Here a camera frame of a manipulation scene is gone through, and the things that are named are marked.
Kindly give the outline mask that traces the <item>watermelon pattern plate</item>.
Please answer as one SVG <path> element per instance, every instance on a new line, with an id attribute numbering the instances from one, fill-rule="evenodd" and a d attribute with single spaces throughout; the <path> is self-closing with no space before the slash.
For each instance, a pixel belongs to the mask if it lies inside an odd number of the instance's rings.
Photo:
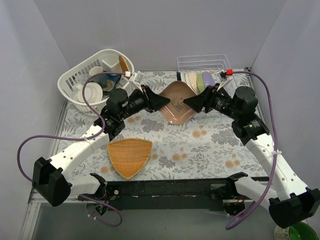
<path id="1" fill-rule="evenodd" d="M 181 72 L 180 73 L 180 78 L 181 78 L 182 82 L 186 83 L 187 85 L 190 85 L 190 78 L 188 76 L 188 73 Z"/>

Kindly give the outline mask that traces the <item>green square bowl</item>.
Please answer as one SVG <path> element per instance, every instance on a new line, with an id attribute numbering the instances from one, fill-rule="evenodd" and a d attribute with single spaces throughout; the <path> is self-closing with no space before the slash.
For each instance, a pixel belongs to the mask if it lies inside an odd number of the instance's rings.
<path id="1" fill-rule="evenodd" d="M 206 89 L 202 73 L 196 74 L 196 84 L 197 84 L 198 95 L 199 95 Z"/>

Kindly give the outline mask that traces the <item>beige square bowl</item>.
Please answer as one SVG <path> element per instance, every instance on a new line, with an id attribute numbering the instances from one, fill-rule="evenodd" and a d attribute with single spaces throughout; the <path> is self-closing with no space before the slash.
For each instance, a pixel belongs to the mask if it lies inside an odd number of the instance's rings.
<path id="1" fill-rule="evenodd" d="M 189 86 L 191 89 L 197 94 L 200 94 L 200 91 L 198 89 L 197 85 L 197 73 L 196 72 L 187 72 L 186 78 L 188 79 Z"/>

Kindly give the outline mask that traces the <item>purple square bowl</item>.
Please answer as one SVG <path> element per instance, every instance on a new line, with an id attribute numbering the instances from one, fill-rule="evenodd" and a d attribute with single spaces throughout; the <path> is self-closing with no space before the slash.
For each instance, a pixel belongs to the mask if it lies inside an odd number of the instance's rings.
<path id="1" fill-rule="evenodd" d="M 208 87 L 208 86 L 214 86 L 216 83 L 215 83 L 215 80 L 213 79 L 212 75 L 210 72 L 207 72 L 207 71 L 204 71 L 202 73 L 202 80 L 203 80 L 203 83 L 204 83 L 204 87 Z"/>

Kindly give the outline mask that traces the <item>pink square bowl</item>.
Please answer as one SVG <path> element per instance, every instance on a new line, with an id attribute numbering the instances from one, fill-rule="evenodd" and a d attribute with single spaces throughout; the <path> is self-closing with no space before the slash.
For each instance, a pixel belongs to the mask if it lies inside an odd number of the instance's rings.
<path id="1" fill-rule="evenodd" d="M 170 102 L 159 110 L 170 124 L 182 125 L 196 114 L 191 107 L 184 103 L 185 99 L 196 96 L 196 93 L 186 83 L 174 81 L 159 95 L 170 99 Z"/>

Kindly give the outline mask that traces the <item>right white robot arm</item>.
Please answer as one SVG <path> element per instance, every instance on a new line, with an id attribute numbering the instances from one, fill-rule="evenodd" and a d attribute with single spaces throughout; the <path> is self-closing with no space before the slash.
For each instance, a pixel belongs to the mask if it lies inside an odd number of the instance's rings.
<path id="1" fill-rule="evenodd" d="M 240 86 L 230 97 L 217 86 L 208 86 L 201 94 L 183 102 L 197 113 L 216 110 L 230 117 L 234 134 L 256 157 L 269 177 L 268 185 L 264 186 L 244 172 L 229 176 L 225 188 L 230 198 L 245 196 L 260 204 L 283 229 L 315 214 L 320 205 L 320 191 L 310 189 L 278 150 L 275 138 L 255 113 L 258 99 L 252 88 Z"/>

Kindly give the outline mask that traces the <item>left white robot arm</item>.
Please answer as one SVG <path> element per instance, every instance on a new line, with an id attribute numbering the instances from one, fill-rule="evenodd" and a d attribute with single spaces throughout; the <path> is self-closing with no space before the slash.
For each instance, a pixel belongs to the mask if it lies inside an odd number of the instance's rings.
<path id="1" fill-rule="evenodd" d="M 45 159 L 40 157 L 33 168 L 32 187 L 53 207 L 59 206 L 70 196 L 101 200 L 106 196 L 106 180 L 96 174 L 73 177 L 72 172 L 84 160 L 100 147 L 111 142 L 124 128 L 124 120 L 145 110 L 149 113 L 159 111 L 170 99 L 154 93 L 148 86 L 142 85 L 131 95 L 122 89 L 116 89 L 101 110 L 101 118 L 70 146 Z"/>

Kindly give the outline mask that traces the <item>red rimmed beige plate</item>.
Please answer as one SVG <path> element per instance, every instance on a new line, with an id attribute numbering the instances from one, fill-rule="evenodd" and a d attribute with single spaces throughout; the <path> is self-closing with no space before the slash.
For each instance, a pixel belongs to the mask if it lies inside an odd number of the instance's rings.
<path id="1" fill-rule="evenodd" d="M 176 72 L 176 78 L 177 78 L 178 81 L 182 80 L 181 73 L 179 71 Z"/>

